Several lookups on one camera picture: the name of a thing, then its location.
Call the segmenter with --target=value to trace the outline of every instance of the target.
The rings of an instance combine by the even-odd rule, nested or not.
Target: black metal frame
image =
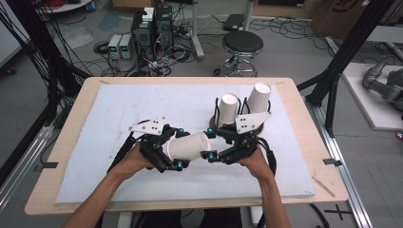
[[[309,86],[316,85],[312,93],[306,97],[306,102],[314,106],[321,106],[323,99],[329,93],[325,128],[331,137],[334,136],[333,120],[338,80],[393,2],[394,0],[372,0],[326,69],[316,77],[297,86],[297,89],[301,91]]]
[[[29,0],[6,0],[6,2],[29,35],[31,43],[36,46],[46,62],[48,68],[47,72],[44,72],[43,69],[38,67],[38,60],[29,55],[39,74],[42,77],[44,74],[48,74],[48,78],[43,78],[45,83],[48,84],[48,105],[0,168],[0,187],[5,183],[15,165],[24,156],[42,126],[49,125],[56,118],[57,105],[63,99],[63,96],[69,98],[77,96],[81,86],[76,81],[76,77],[83,80],[91,77],[91,75],[77,68],[63,57]],[[5,20],[2,17],[0,21],[5,23]],[[23,50],[26,53],[30,53],[29,45],[25,44],[18,33],[9,27],[9,23],[11,22],[6,22],[6,28],[19,42]],[[61,94],[58,85],[63,88],[64,95]]]

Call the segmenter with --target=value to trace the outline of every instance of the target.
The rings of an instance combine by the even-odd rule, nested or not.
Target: forearm
[[[98,184],[92,194],[80,205],[64,227],[95,227],[101,214],[112,199],[123,178],[108,174]]]
[[[274,176],[259,180],[267,228],[291,227]]]

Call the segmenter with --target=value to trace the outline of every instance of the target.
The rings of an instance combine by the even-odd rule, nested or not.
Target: wooden table
[[[28,215],[72,213],[78,203],[55,204],[62,184],[70,153],[77,143],[86,117],[92,108],[98,90],[103,84],[133,85],[254,85],[265,82],[276,86],[283,101],[291,126],[297,138],[302,156],[314,182],[317,194],[311,198],[282,199],[283,203],[309,203],[347,200],[347,190],[333,165],[324,164],[330,155],[320,138],[317,128],[302,101],[297,87],[289,78],[89,78],[85,81],[77,100],[68,115],[60,136],[53,147],[48,162],[58,162],[55,169],[44,169],[26,206]],[[148,211],[163,209],[188,209],[261,205],[261,199],[209,199],[187,201],[148,201],[110,203],[107,211]]]

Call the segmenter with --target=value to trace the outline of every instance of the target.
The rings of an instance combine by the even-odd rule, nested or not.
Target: cardboard box
[[[160,0],[113,0],[115,8],[150,8],[157,7]]]
[[[312,30],[317,36],[346,38],[366,9],[364,3],[364,0],[323,0],[312,20]]]

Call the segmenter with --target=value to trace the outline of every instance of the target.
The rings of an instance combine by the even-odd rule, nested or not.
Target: white paper cup
[[[218,127],[222,127],[223,124],[232,124],[237,116],[238,97],[233,93],[225,93],[221,97],[219,108],[220,119]]]
[[[172,161],[193,161],[199,158],[204,150],[211,150],[211,144],[204,132],[200,132],[169,141],[166,152]]]
[[[260,113],[267,111],[267,105],[270,99],[272,88],[265,83],[256,83],[251,95],[248,98],[248,105],[251,113]],[[243,109],[243,113],[247,113],[247,107]]]

